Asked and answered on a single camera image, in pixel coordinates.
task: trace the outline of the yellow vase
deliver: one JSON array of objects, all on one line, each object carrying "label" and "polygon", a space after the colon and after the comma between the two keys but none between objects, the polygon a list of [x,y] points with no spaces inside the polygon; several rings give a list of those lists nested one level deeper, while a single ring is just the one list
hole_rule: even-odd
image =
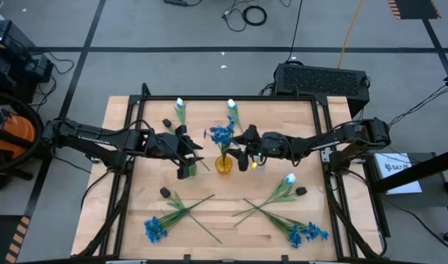
[{"label": "yellow vase", "polygon": [[216,169],[220,175],[229,174],[232,170],[232,159],[226,155],[225,159],[223,156],[220,156],[216,159]]}]

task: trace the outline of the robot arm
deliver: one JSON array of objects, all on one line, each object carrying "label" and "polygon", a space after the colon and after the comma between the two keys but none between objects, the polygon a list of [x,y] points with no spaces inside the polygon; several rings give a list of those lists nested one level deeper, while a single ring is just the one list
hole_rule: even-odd
[{"label": "robot arm", "polygon": [[350,143],[343,151],[330,154],[333,169],[348,166],[351,160],[367,150],[379,150],[390,144],[388,125],[379,119],[346,122],[330,131],[310,138],[286,136],[277,132],[266,132],[260,137],[257,128],[250,125],[234,142],[243,144],[246,149],[230,149],[228,153],[238,159],[240,171],[248,168],[248,157],[258,155],[265,162],[266,158],[280,158],[292,161],[298,166],[302,158],[311,152]]},{"label": "robot arm", "polygon": [[[111,131],[79,124],[68,118],[58,118],[48,122],[42,141],[48,147],[72,147],[90,157],[98,158],[116,173],[125,173],[128,159],[140,156],[172,161],[180,167],[177,171],[178,178],[184,179],[189,176],[190,165],[203,159],[194,154],[194,150],[201,150],[202,147],[185,135],[185,125],[177,128],[175,134],[155,133],[145,121],[138,122],[146,124],[147,129],[123,128]],[[115,150],[100,144],[111,146]],[[194,157],[186,158],[188,154],[193,154]]]}]

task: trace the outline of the concrete floor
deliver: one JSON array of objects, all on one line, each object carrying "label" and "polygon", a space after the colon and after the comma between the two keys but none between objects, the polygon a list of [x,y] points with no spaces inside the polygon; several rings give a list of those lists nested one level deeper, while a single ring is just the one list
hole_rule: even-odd
[{"label": "concrete floor", "polygon": [[[11,0],[0,13],[42,47],[83,47],[100,0]],[[106,0],[92,47],[288,47],[299,1],[290,8],[260,0],[268,12],[261,27],[231,32],[220,18],[231,0],[203,0],[196,7],[165,5],[161,0]],[[435,0],[442,19],[431,21],[442,46],[448,48],[448,0]],[[357,0],[305,0],[295,42],[297,47],[341,47]],[[237,17],[230,20],[239,27]],[[350,47],[433,48],[422,21],[393,18],[387,1],[366,0],[351,33]],[[57,52],[72,59],[79,52]],[[154,95],[256,95],[272,81],[274,68],[287,58],[278,52],[90,52],[76,85],[67,116],[101,125],[110,95],[139,94],[146,82]],[[294,53],[305,65],[336,67],[337,53]],[[60,68],[68,65],[57,62]],[[372,79],[365,117],[385,121],[403,113],[443,85],[446,73],[437,54],[346,54],[342,67],[365,70]],[[43,120],[57,117],[74,70],[54,77],[57,91],[42,108]],[[401,152],[448,151],[448,94],[406,117],[391,131],[392,146]],[[82,154],[60,150],[79,166],[91,164]],[[36,172],[39,164],[30,164]],[[53,161],[18,262],[68,257],[76,231],[80,199],[87,186],[84,172]],[[14,179],[0,191],[0,214],[23,214],[34,180]],[[438,234],[448,232],[445,208],[412,209]],[[448,249],[435,241],[409,215],[386,207],[392,232],[387,257],[421,263],[448,263]]]}]

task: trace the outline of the white flower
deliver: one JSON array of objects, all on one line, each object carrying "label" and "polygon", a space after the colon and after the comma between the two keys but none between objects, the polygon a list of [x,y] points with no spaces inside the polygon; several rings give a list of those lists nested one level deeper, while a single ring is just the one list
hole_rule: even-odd
[{"label": "white flower", "polygon": [[235,106],[237,105],[233,99],[229,99],[227,101],[227,104],[229,105],[230,108],[235,108]]},{"label": "white flower", "polygon": [[178,106],[178,108],[182,108],[183,107],[183,99],[181,99],[181,98],[177,99],[177,106]]},{"label": "white flower", "polygon": [[286,176],[285,182],[286,182],[286,184],[294,184],[295,175],[293,173],[290,173],[288,176]]}]

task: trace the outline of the wooden tabletop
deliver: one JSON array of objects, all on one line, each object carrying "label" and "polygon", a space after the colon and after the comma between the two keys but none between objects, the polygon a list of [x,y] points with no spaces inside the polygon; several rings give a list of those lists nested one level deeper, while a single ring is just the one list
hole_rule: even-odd
[{"label": "wooden tabletop", "polygon": [[[329,98],[328,101],[333,125],[350,120],[345,98]],[[237,101],[236,103],[242,126],[245,128],[249,124],[254,124],[260,135],[266,131],[278,131],[300,137],[315,135],[310,102]],[[127,107],[128,97],[110,97],[103,127],[122,128]],[[168,118],[175,125],[179,125],[174,107],[173,100],[146,101],[143,118],[157,133],[166,132],[162,119]],[[194,142],[204,147],[198,154],[205,157],[204,162],[210,168],[210,172],[198,163],[197,176],[178,180],[177,167],[171,161],[136,159],[120,257],[182,260],[184,254],[190,254],[192,260],[280,260],[281,255],[286,254],[289,260],[336,260],[332,236],[327,241],[320,239],[310,243],[304,241],[299,249],[294,249],[285,236],[261,213],[255,213],[238,227],[233,227],[242,216],[231,217],[231,215],[250,208],[243,198],[255,204],[263,203],[278,182],[293,172],[297,177],[295,187],[304,186],[308,193],[297,197],[296,202],[276,203],[265,206],[265,209],[301,222],[311,221],[332,234],[318,152],[302,159],[297,167],[293,167],[290,161],[268,159],[264,166],[246,172],[240,172],[237,161],[233,159],[234,167],[230,175],[222,176],[217,173],[214,162],[219,156],[219,149],[209,138],[203,138],[203,132],[205,128],[227,124],[227,115],[227,102],[224,100],[186,102],[188,135]],[[360,165],[352,164],[351,169],[364,175]],[[104,172],[103,165],[94,165],[89,184]],[[112,179],[112,176],[104,179],[85,199],[72,254],[79,253],[105,221]],[[381,252],[381,242],[367,187],[351,175],[345,176],[344,182],[354,226],[374,251]],[[168,214],[175,210],[168,206],[166,204],[168,201],[160,195],[159,190],[162,187],[176,191],[187,206],[215,194],[214,198],[194,208],[192,214],[223,244],[214,240],[187,216],[170,230],[168,238],[164,238],[158,244],[150,243],[145,235],[144,221],[153,216],[162,216],[161,211]],[[348,256],[345,230],[341,222],[339,226],[343,252]],[[115,233],[116,225],[111,229],[109,253],[113,250]]]}]

